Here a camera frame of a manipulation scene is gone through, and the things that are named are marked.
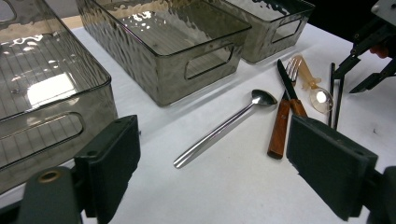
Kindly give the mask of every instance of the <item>utensil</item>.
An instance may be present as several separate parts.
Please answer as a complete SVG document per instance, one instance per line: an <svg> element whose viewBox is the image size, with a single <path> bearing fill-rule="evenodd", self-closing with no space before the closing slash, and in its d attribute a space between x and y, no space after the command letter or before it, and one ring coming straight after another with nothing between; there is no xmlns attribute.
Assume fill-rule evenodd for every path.
<svg viewBox="0 0 396 224"><path fill-rule="evenodd" d="M271 93L267 91L261 90L253 90L251 92L252 101L250 105L244 107L236 114L232 115L229 119L225 120L220 124L219 127L214 129L212 132L201 138L198 142L196 142L192 147L187 149L183 154L181 154L175 161L174 166L177 169L188 164L190 161L196 158L196 156L200 155L203 152L203 148L206 144L208 144L216 135L221 133L231 124L233 124L236 120L238 120L243 114L245 114L251 107L254 105L275 105L277 104L276 98L271 95Z"/></svg>
<svg viewBox="0 0 396 224"><path fill-rule="evenodd" d="M331 86L330 86L330 90L331 90L331 95L333 96L333 92L334 92L334 68L335 68L335 63L331 63ZM337 102L335 105L335 111L331 111L329 114L329 119L328 119L328 125L329 127L337 130L337 126L338 126L338 119L340 117L340 109L341 109L341 100L343 97L343 90L344 90L344 79L345 77L341 77L339 82L338 82L338 91L337 91ZM332 113L335 113L334 116L334 122L332 122Z"/></svg>
<svg viewBox="0 0 396 224"><path fill-rule="evenodd" d="M297 79L298 66L298 62L293 58L289 60L288 65L286 66L286 71L289 74L289 79L291 80L293 87L295 86ZM267 155L274 159L280 160L283 158L286 131L288 129L289 112L290 102L288 99L288 93L285 91L283 93L282 99L279 102L279 107L277 108L274 128L267 151Z"/></svg>
<svg viewBox="0 0 396 224"><path fill-rule="evenodd" d="M288 94L289 102L291 110L295 115L308 117L306 115L305 109L301 101L298 99L297 94L291 84L291 80L289 79L288 73L286 72L283 63L280 60L277 60L277 70L279 71L280 77L282 78L283 85L286 88L286 92Z"/></svg>
<svg viewBox="0 0 396 224"><path fill-rule="evenodd" d="M306 64L302 55L294 56L296 60L301 60L299 66L299 73L305 80L303 85L304 89L310 89L309 98L312 106L320 113L326 114L332 110L332 95L317 85L320 82L320 78L313 78L309 71L308 65Z"/></svg>

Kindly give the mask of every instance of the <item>clear plastic bin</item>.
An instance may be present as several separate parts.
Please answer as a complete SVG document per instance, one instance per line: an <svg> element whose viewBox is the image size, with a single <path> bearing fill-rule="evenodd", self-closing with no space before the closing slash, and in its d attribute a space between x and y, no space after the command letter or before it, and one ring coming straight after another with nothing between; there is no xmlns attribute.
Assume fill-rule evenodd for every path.
<svg viewBox="0 0 396 224"><path fill-rule="evenodd" d="M206 0L251 24L242 52L248 63L294 46L315 6L302 0Z"/></svg>
<svg viewBox="0 0 396 224"><path fill-rule="evenodd" d="M110 75L49 6L35 0L5 3L0 193L68 161L118 117Z"/></svg>
<svg viewBox="0 0 396 224"><path fill-rule="evenodd" d="M159 106L235 72L251 26L201 0L77 0L85 29Z"/></svg>

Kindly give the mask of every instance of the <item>metal spoon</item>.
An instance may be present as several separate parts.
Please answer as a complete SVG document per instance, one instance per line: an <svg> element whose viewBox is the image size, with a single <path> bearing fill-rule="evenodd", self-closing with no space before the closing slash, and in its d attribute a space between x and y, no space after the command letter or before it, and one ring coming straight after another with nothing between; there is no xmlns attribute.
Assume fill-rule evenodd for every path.
<svg viewBox="0 0 396 224"><path fill-rule="evenodd" d="M243 114L245 114L251 107L254 105L275 105L277 104L276 98L271 95L267 91L253 90L251 92L252 101L251 104L241 109L238 113L234 114L229 119L225 120L220 124L219 127L214 129L212 132L201 138L198 142L196 142L192 147L187 149L183 154L181 154L175 161L174 166L177 169L187 165L190 161L195 159L198 155L200 155L203 151L203 147L209 143L216 135L221 133L231 124L233 124L236 120L238 120Z"/></svg>

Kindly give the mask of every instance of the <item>spoon handle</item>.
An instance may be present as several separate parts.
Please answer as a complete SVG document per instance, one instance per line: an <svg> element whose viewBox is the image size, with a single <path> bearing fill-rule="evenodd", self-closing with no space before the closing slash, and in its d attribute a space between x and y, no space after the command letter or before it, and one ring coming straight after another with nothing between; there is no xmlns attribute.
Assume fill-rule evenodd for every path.
<svg viewBox="0 0 396 224"><path fill-rule="evenodd" d="M296 55L294 56L294 58L297 60L301 60L300 66L298 67L298 71L299 71L299 75L301 75L304 81L306 82L306 85L311 87L311 89L316 89L318 87L317 83L319 83L321 79L312 77L308 65L306 64L302 55Z"/></svg>
<svg viewBox="0 0 396 224"><path fill-rule="evenodd" d="M201 138L198 142L196 142L192 147L187 149L186 151L183 152L175 161L174 161L174 166L177 169L180 169L181 167L187 165L190 161L194 160L196 156L200 155L203 152L203 148L206 144L208 144L216 135L221 133L223 130L225 130L227 127L229 127L231 124L233 124L236 120L238 120L242 115L244 115L254 104L251 103L250 105L244 107L241 109L239 112L234 114L232 117L229 119L225 120L222 122L216 129L214 129L212 132Z"/></svg>

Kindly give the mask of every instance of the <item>bin handle cutout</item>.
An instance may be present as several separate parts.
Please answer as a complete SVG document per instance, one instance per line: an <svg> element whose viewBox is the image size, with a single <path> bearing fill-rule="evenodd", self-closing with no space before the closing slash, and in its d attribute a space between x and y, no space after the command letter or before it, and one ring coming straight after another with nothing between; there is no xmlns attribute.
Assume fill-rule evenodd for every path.
<svg viewBox="0 0 396 224"><path fill-rule="evenodd" d="M229 43L190 59L184 69L184 78L191 80L223 66L231 60L233 51L234 44Z"/></svg>
<svg viewBox="0 0 396 224"><path fill-rule="evenodd" d="M289 21L287 23L278 26L274 32L271 42L275 43L277 41L295 35L299 30L301 23L302 23L302 18L300 17L294 21Z"/></svg>

